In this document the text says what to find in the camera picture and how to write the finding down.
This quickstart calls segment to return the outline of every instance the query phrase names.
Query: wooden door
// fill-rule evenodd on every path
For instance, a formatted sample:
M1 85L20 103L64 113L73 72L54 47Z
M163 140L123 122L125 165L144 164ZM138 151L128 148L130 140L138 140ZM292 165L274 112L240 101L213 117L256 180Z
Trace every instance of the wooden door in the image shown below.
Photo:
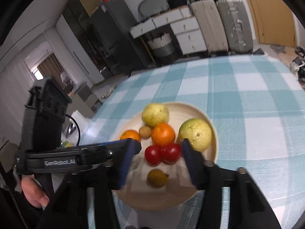
M259 43L296 47L292 11L282 0L248 0Z

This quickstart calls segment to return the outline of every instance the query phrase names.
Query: tangerine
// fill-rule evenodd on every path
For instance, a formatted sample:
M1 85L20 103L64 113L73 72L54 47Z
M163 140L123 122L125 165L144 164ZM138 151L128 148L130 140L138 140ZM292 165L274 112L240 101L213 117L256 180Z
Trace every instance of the tangerine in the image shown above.
M166 146L175 141L175 131L166 123L160 123L152 130L152 141L159 146Z
M135 130L126 130L125 132L122 133L120 140L129 139L129 138L141 142L141 137L138 134L138 132Z

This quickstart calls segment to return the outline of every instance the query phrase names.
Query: blue checkered tablecloth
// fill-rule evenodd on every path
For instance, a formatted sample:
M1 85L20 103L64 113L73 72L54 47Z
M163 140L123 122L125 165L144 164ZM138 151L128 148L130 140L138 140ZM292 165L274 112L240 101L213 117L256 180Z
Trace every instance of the blue checkered tablecloth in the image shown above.
M267 197L282 228L305 209L305 93L279 60L266 56L201 59L155 69L124 81L98 111L82 143L109 141L151 102L179 101L204 111L218 137L217 164L246 167ZM224 189L222 228L229 190ZM165 211L136 211L114 194L121 228L193 229L203 193ZM93 204L89 227L95 228Z

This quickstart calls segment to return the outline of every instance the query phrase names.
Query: white plate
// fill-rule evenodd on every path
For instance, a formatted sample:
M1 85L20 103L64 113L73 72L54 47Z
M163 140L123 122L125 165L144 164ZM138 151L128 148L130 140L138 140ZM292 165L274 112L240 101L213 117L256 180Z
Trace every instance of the white plate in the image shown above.
M206 160L215 162L218 140L216 130L208 116L190 104L167 102L165 105L168 107L170 113L168 124L175 130L176 140L180 126L188 119L200 118L210 125L212 129L212 142L203 155ZM139 128L144 125L141 114L142 112L139 112L126 122L112 140L119 140L121 134L125 130L133 129L138 131ZM165 165L163 163L159 164L157 167L147 165L144 159L144 151L152 144L151 138L143 139L141 141L142 150L133 159L127 176L126 185L121 190L115 191L123 202L137 210L157 211L175 207L192 198L197 191L191 183L183 158L174 165ZM160 169L169 175L168 182L164 187L156 189L147 185L147 174L152 169Z

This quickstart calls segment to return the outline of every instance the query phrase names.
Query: black cable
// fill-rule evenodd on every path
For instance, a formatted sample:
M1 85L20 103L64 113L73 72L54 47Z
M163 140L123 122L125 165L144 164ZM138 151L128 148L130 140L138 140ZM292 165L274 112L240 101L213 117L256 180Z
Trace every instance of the black cable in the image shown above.
M77 130L78 130L78 141L77 141L76 146L78 146L79 145L79 141L80 141L80 129L79 129L79 126L78 126L76 120L71 115L66 114L66 116L69 117L74 122L74 124L77 127Z
M15 207L17 209L17 212L19 214L19 217L20 217L22 223L24 224L26 229L29 229L30 227L29 227L29 225L27 223L27 220L26 220L22 210L20 209L19 202L17 201L17 198L15 196L15 193L14 193L15 191L14 191L14 189L13 189L11 183L10 183L10 180L8 179L8 177L6 175L6 172L5 172L1 162L0 162L0 174L1 174L2 178L4 179L4 182L6 184L7 189L9 190L9 193L10 193L10 195L12 197L12 200L14 202L14 205L15 205Z
M0 151L2 150L2 148L7 144L8 140L4 143L3 146L1 146Z

